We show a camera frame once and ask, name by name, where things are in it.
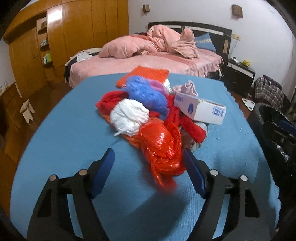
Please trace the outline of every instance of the wall socket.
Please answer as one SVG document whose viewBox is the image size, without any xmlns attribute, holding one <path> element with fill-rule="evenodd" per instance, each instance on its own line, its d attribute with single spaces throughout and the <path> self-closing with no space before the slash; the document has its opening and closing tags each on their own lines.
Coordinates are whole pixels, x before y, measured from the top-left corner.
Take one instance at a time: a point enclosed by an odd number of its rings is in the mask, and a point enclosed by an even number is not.
<svg viewBox="0 0 296 241">
<path fill-rule="evenodd" d="M 231 37 L 232 37 L 233 39 L 237 39 L 237 40 L 241 41 L 241 37 L 240 37 L 239 35 L 237 35 L 237 34 L 232 34 Z"/>
</svg>

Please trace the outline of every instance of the blue plastic bag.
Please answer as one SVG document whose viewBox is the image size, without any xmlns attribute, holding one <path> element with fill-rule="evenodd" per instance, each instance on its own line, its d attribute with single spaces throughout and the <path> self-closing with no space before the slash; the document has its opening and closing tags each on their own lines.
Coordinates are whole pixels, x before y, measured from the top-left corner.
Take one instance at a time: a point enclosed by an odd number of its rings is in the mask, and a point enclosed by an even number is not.
<svg viewBox="0 0 296 241">
<path fill-rule="evenodd" d="M 129 99 L 139 101 L 148 110 L 159 112 L 164 118 L 167 117 L 169 109 L 166 97 L 152 89 L 144 77 L 136 75 L 127 78 L 123 90 L 128 93 Z"/>
</svg>

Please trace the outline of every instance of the nightstand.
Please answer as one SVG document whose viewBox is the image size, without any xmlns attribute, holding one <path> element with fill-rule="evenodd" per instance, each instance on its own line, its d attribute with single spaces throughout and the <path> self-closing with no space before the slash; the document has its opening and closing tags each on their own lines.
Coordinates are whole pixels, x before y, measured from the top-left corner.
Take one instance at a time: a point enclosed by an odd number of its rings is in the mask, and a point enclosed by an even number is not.
<svg viewBox="0 0 296 241">
<path fill-rule="evenodd" d="M 237 64 L 229 59 L 222 81 L 229 90 L 246 98 L 254 81 L 255 74 L 252 68 Z"/>
</svg>

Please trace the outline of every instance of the blue tablecloth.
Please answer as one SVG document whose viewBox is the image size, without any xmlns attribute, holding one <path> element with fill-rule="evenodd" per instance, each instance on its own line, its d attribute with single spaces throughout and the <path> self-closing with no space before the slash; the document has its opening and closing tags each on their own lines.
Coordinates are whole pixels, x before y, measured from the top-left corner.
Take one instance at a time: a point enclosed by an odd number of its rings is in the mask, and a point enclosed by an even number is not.
<svg viewBox="0 0 296 241">
<path fill-rule="evenodd" d="M 111 241 L 186 240 L 201 212 L 204 200 L 195 193 L 187 172 L 176 177 L 178 189 L 172 195 L 156 191 L 152 175 L 141 152 L 103 120 L 95 103 L 123 74 L 88 78 L 68 93 L 51 111 L 31 139 L 19 163 L 11 193 L 11 220 L 26 236 L 40 192 L 51 174 L 74 175 L 101 159 L 107 148 L 115 151 L 115 163 L 102 194 L 93 200 Z M 170 74 L 171 86 L 188 80 L 195 83 L 201 98 L 227 106 L 221 126 L 210 125 L 208 137 L 194 155 L 209 168 L 229 177 L 246 175 L 255 185 L 255 198 L 270 231 L 278 222 L 279 190 L 270 174 L 259 143 L 233 97 L 216 80 Z M 74 212 L 69 208 L 75 233 L 81 236 Z M 229 197 L 225 197 L 214 237 L 222 233 Z"/>
</svg>

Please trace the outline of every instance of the pink bed sheet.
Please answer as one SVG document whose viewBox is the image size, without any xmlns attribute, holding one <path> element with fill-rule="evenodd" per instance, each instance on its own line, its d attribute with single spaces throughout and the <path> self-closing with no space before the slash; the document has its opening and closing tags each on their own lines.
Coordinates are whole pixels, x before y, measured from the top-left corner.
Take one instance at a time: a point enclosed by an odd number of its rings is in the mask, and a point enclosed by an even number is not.
<svg viewBox="0 0 296 241">
<path fill-rule="evenodd" d="M 198 53 L 199 58 L 190 60 L 165 52 L 137 55 L 125 59 L 100 58 L 96 55 L 71 66 L 69 84 L 71 87 L 76 87 L 91 76 L 129 73 L 137 66 L 167 69 L 170 73 L 206 77 L 209 72 L 217 71 L 219 64 L 223 62 L 221 56 L 212 51 L 198 49 Z"/>
</svg>

